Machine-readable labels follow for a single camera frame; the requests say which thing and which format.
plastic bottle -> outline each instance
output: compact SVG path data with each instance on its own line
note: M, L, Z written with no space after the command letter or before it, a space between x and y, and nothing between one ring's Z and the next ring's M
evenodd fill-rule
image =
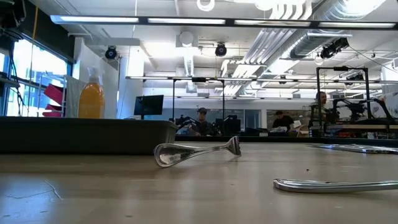
M104 118L105 95L101 86L101 76L95 67L89 68L88 83L80 93L79 118Z

ceiling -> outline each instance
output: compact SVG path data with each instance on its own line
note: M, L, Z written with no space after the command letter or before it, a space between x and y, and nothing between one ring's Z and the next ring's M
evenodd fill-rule
M31 0L47 14L81 14L81 15L109 15L109 16L182 16L182 17L233 17L233 18L268 18L269 12L258 10L253 4L238 4L227 0L216 0L215 8L210 12L204 12L197 8L196 0ZM316 7L321 0L313 1ZM368 14L365 21L398 21L398 2L386 0L379 8ZM149 69L146 73L175 72L177 67L183 67L183 57L174 54L176 35L183 31L190 31L197 35L199 46L202 51L194 55L195 68L214 68L213 70L202 70L200 76L213 77L220 70L223 60L233 57L243 57L261 29L258 28L232 28L232 27L171 27L171 26L64 26L74 34L85 34L89 32L97 38L124 37L138 38L142 41L150 57L155 61L157 67ZM352 31L353 35L348 39L350 46L367 57L373 51L378 57L391 55L398 51L398 32L376 32L376 31ZM225 42L228 53L225 57L215 57L214 51L217 42ZM106 46L90 46L97 54L103 54ZM379 63L388 60L378 59ZM381 67L353 50L340 52L333 60L325 61L326 66L351 67L367 66L370 68L371 79L378 79ZM301 61L292 67L294 75L300 78L314 78L315 69L318 65L314 61ZM336 74L329 73L327 79L336 78ZM154 87L162 82L146 82L145 85ZM268 86L279 86L279 84L268 84Z

desk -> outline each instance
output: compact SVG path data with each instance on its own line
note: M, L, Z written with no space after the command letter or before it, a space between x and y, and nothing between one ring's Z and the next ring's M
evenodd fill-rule
M213 146L218 143L188 143ZM396 223L398 190L292 194L274 178L398 180L398 156L241 143L160 169L152 156L1 155L1 223Z

computer monitor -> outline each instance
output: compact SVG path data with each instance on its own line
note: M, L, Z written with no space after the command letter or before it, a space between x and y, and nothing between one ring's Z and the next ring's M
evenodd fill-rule
M141 115L141 119L144 119L145 115L161 115L163 98L164 95L137 96L134 115Z

black tray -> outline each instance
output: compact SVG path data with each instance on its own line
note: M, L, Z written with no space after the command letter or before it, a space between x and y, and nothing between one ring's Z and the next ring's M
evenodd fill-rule
M176 131L170 121L0 117L0 153L150 155Z

